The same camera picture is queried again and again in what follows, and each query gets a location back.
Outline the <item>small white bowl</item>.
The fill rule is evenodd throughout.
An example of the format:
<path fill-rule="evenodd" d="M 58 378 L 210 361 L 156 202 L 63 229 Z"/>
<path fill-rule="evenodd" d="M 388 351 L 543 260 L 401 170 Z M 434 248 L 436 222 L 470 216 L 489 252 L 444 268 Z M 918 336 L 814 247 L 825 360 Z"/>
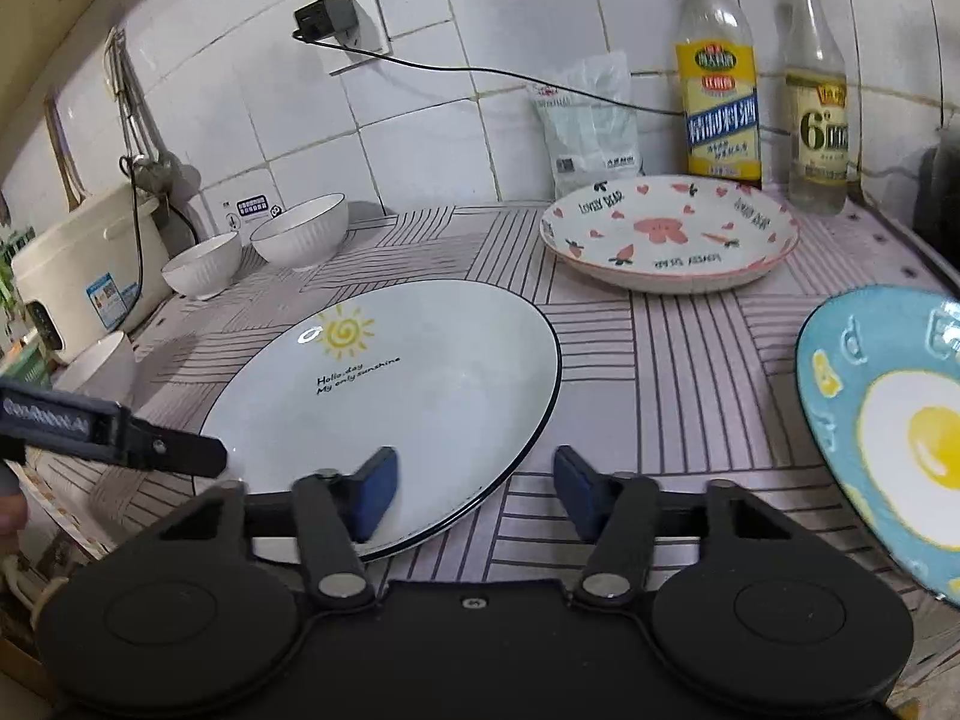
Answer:
<path fill-rule="evenodd" d="M 112 332 L 86 348 L 53 381 L 55 390 L 132 405 L 137 361 L 130 338 Z"/>

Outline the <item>white sun print plate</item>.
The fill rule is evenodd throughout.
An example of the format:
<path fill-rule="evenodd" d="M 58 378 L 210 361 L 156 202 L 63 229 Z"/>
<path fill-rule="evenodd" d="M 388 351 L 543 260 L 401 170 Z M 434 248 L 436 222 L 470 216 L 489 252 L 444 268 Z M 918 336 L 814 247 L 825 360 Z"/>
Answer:
<path fill-rule="evenodd" d="M 555 406 L 562 351 L 534 304 L 493 284 L 378 289 L 302 320 L 224 387 L 202 431 L 224 474 L 281 493 L 314 472 L 398 458 L 397 493 L 364 559 L 452 527 L 505 483 Z"/>

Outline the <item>medium white ribbed bowl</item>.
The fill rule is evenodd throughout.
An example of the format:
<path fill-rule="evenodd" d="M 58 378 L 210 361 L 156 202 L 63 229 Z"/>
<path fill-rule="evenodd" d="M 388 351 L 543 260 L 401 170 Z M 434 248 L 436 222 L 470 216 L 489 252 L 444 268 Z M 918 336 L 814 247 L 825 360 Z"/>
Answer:
<path fill-rule="evenodd" d="M 181 296 L 206 301 L 228 288 L 241 259 L 241 236 L 226 232 L 176 255 L 161 268 L 161 277 Z"/>

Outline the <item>large white ribbed bowl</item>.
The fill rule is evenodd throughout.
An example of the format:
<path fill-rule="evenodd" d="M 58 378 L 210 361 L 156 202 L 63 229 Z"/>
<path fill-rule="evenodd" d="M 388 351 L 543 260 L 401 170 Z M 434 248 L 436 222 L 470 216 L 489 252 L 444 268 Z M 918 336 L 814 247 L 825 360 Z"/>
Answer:
<path fill-rule="evenodd" d="M 329 193 L 293 206 L 251 234 L 251 244 L 270 265 L 309 270 L 340 249 L 348 231 L 348 202 Z"/>

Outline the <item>pink rabbit print plate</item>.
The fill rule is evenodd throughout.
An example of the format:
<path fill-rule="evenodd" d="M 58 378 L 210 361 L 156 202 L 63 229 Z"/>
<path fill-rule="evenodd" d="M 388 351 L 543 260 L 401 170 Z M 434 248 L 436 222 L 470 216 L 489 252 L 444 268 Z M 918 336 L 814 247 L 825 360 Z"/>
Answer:
<path fill-rule="evenodd" d="M 540 238 L 588 277 L 651 294 L 706 294 L 753 283 L 796 249 L 796 216 L 758 188 L 652 176 L 597 182 L 551 205 Z"/>

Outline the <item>blue fried egg plate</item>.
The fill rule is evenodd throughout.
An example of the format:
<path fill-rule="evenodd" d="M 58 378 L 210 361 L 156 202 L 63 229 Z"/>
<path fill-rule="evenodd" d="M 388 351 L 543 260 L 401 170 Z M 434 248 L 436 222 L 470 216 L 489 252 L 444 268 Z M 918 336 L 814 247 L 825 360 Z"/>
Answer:
<path fill-rule="evenodd" d="M 958 601 L 958 304 L 864 286 L 820 304 L 794 355 L 828 470 L 895 564 Z"/>

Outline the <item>striped table mat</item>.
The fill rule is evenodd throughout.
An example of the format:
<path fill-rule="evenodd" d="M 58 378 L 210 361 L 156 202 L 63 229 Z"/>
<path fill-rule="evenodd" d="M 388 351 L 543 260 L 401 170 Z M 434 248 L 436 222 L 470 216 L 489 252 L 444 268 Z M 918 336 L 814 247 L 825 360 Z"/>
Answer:
<path fill-rule="evenodd" d="M 822 301 L 875 283 L 934 288 L 918 250 L 850 208 L 804 221 L 789 259 L 745 288 L 645 296 L 558 262 L 539 223 L 534 206 L 440 206 L 353 224 L 342 252 L 308 273 L 247 257 L 226 293 L 171 299 L 140 328 L 135 406 L 149 421 L 197 429 L 256 351 L 327 305 L 428 278 L 498 284 L 555 327 L 555 413 L 506 486 L 444 535 L 377 561 L 376 580 L 573 578 L 586 550 L 548 483 L 551 452 L 569 444 L 677 491 L 711 478 L 754 489 L 900 593 L 916 631 L 907 683 L 955 667 L 957 613 L 871 543 L 815 450 L 794 385 L 797 333 Z"/>

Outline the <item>cream rice cooker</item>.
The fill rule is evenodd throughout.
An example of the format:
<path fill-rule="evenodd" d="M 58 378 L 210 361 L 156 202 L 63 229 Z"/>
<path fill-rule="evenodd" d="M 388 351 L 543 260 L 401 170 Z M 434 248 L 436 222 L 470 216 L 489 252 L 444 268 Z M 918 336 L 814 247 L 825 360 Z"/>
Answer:
<path fill-rule="evenodd" d="M 11 261 L 14 284 L 50 354 L 71 362 L 114 330 L 132 330 L 171 296 L 156 226 L 160 200 L 127 182 L 70 211 Z"/>

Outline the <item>white salt bag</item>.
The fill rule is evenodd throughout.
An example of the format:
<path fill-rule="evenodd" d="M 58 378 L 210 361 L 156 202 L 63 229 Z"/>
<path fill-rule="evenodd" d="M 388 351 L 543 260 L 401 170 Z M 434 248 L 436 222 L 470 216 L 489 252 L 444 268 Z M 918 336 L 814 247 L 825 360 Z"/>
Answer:
<path fill-rule="evenodd" d="M 640 131 L 631 98 L 630 70 L 621 50 L 579 60 L 530 83 L 530 102 L 544 129 L 555 197 L 601 181 L 638 177 Z"/>

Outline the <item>clear vinegar bottle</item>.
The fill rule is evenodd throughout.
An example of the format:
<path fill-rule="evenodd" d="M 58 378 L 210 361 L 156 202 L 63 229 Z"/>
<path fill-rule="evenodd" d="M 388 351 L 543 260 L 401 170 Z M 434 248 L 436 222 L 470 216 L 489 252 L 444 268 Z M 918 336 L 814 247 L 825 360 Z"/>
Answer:
<path fill-rule="evenodd" d="M 805 213 L 838 215 L 846 203 L 848 80 L 822 0 L 791 0 L 784 46 L 789 117 L 789 200 Z"/>

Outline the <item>yellow label cooking wine bottle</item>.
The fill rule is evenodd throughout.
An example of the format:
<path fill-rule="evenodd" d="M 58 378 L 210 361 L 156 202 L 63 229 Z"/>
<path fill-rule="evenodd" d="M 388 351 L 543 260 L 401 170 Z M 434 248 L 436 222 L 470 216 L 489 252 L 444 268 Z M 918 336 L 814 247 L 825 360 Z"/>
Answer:
<path fill-rule="evenodd" d="M 736 0 L 680 0 L 675 57 L 688 171 L 758 187 L 754 36 Z"/>

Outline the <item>black power adapter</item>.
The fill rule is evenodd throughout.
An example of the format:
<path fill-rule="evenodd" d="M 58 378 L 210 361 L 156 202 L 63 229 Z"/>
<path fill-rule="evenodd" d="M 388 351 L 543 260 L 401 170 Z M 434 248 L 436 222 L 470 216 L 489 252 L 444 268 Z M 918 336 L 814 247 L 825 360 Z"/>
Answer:
<path fill-rule="evenodd" d="M 350 36 L 359 27 L 355 0 L 314 0 L 295 11 L 295 21 L 293 36 L 302 43 Z"/>

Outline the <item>white wall socket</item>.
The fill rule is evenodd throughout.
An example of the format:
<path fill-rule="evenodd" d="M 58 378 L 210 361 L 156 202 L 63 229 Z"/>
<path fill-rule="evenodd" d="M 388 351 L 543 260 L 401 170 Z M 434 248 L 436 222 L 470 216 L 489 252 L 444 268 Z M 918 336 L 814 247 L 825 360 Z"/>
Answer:
<path fill-rule="evenodd" d="M 320 63 L 327 75 L 337 76 L 371 62 L 374 57 L 392 54 L 379 0 L 352 2 L 358 23 L 347 31 L 320 39 Z"/>

